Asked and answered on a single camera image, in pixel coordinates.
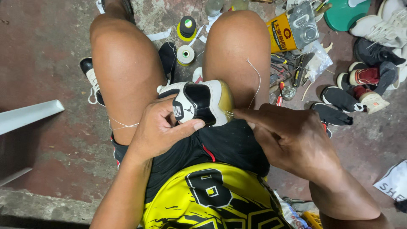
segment yellow glue can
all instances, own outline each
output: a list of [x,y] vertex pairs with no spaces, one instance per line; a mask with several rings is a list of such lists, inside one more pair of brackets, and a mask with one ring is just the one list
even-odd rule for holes
[[271,53],[301,49],[319,38],[310,1],[271,19],[266,25],[270,33]]

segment hand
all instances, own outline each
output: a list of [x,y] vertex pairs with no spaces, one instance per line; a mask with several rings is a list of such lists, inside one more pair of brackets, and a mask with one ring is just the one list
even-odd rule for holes
[[319,115],[313,110],[291,110],[263,104],[259,110],[235,109],[245,119],[269,163],[298,177],[326,184],[343,169]]
[[138,160],[149,160],[167,152],[177,141],[205,126],[201,119],[192,119],[175,126],[173,99],[170,95],[152,101],[144,110],[130,143],[130,152],[137,152]]

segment person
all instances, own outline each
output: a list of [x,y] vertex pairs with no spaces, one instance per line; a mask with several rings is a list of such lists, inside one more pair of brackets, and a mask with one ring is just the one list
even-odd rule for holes
[[309,180],[324,228],[387,228],[377,203],[342,166],[312,110],[269,105],[270,36],[252,11],[222,14],[203,56],[204,80],[221,79],[236,119],[175,125],[153,43],[129,1],[106,0],[90,27],[94,75],[120,167],[91,228],[291,228],[264,177],[270,164]]

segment green plastic lid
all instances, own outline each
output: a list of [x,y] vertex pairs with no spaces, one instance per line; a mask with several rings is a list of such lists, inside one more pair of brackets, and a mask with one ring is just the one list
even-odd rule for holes
[[332,8],[324,14],[328,26],[335,31],[348,31],[355,21],[366,16],[370,0],[359,3],[355,7],[348,5],[348,0],[330,0]]

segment black thread spool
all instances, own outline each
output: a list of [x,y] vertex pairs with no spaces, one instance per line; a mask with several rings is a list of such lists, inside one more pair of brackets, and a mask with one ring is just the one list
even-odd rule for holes
[[188,39],[192,37],[196,32],[196,28],[197,24],[194,18],[191,16],[184,16],[179,23],[179,33],[182,36],[180,38],[184,40],[183,38]]

